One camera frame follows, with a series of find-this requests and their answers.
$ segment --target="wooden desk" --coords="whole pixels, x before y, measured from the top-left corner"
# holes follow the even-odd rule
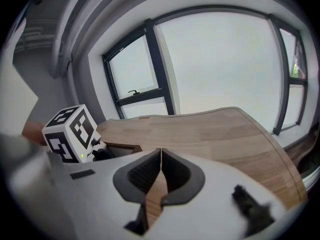
[[[300,174],[287,153],[237,107],[111,119],[100,124],[97,131],[104,142],[140,145],[143,151],[167,148],[234,166],[272,191],[287,209],[307,199]],[[157,192],[160,185],[164,185],[161,175],[152,189]],[[153,192],[152,196],[151,201],[158,203],[159,195]]]

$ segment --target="black slot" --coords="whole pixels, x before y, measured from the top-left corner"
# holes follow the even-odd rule
[[[73,180],[76,180],[76,179],[80,179],[83,177],[87,177],[92,174],[95,174],[95,172],[93,170],[89,169],[89,170],[82,170],[82,171],[70,173],[70,176]]]
[[[146,214],[146,195],[154,184],[161,163],[161,150],[121,167],[113,175],[113,184],[122,198],[128,202],[141,204],[136,220],[124,226],[136,234],[143,235],[149,228]]]
[[[161,199],[161,206],[183,205],[193,199],[203,188],[206,177],[194,163],[162,149],[162,171],[168,194]]]

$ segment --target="window pane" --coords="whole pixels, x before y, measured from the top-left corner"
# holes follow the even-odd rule
[[[126,119],[148,115],[168,115],[163,97],[124,105],[122,111]]]
[[[158,26],[181,114],[239,107],[272,131],[280,105],[279,55],[267,20],[231,12],[179,17]]]
[[[282,35],[284,45],[285,45],[286,55],[288,57],[290,77],[292,77],[294,72],[296,72],[294,71],[296,37],[293,34],[283,29],[280,29],[280,33]]]
[[[283,29],[280,29],[280,33],[282,35],[286,49],[286,55],[288,57],[290,77],[306,79],[304,51],[300,41],[298,41],[293,34]]]
[[[296,45],[292,77],[306,79],[306,62],[300,41]]]
[[[110,67],[120,99],[133,95],[129,91],[146,92],[158,88],[146,36],[142,36],[111,61]]]
[[[302,85],[290,85],[288,107],[282,128],[297,122],[304,96],[304,89]]]

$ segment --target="white wall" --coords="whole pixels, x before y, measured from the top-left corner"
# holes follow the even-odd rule
[[[303,14],[301,10],[297,9],[297,5],[290,0],[288,2],[285,0],[113,0],[110,5],[105,6],[94,22],[90,22],[85,35],[81,37],[82,41],[79,47],[75,49],[77,52],[74,58],[79,63],[82,82],[88,82],[87,77],[90,77],[92,86],[86,86],[86,88],[94,90],[94,92],[85,95],[98,102],[106,119],[116,118],[117,114],[115,108],[112,107],[113,103],[101,55],[123,36],[142,24],[144,20],[154,19],[174,10],[199,5],[233,5],[265,14],[272,13],[301,31],[309,73],[306,109],[300,126],[283,131],[280,136],[275,136],[275,139],[285,147],[307,134],[314,118],[318,100],[318,58],[312,35],[304,18],[299,18],[292,11],[295,11],[299,16]]]
[[[14,50],[24,31],[24,19],[0,51],[0,133],[20,135],[38,97],[13,66]]]
[[[13,56],[17,71],[38,96],[28,121],[46,124],[59,110],[73,105],[67,79],[53,79],[50,63],[51,48],[21,51]]]

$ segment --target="black and white pattern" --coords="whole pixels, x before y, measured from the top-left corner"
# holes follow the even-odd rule
[[[77,109],[78,106],[61,110],[46,127],[63,125]]]
[[[53,153],[61,156],[64,163],[79,163],[63,132],[44,135]]]
[[[91,125],[84,109],[70,124],[70,129],[79,140],[79,142],[84,146],[84,148],[87,149],[92,134],[94,133],[94,128]]]

